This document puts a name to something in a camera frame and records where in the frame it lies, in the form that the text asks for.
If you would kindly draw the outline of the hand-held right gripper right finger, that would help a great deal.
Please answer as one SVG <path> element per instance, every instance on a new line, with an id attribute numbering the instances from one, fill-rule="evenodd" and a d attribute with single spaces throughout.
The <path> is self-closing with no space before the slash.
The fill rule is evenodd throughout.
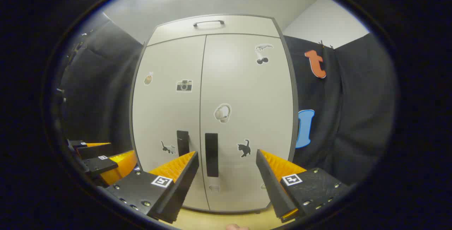
<path id="1" fill-rule="evenodd" d="M 256 153 L 256 165 L 282 223 L 319 214 L 350 190 L 321 168 L 306 170 L 261 149 Z"/>

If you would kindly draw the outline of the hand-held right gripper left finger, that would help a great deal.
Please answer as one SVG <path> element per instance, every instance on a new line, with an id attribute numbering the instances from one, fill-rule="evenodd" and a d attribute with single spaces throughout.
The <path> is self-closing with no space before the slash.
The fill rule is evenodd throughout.
<path id="1" fill-rule="evenodd" d="M 173 223 L 199 168 L 198 152 L 191 151 L 150 172 L 132 171 L 105 189 L 124 206 L 155 220 Z"/>

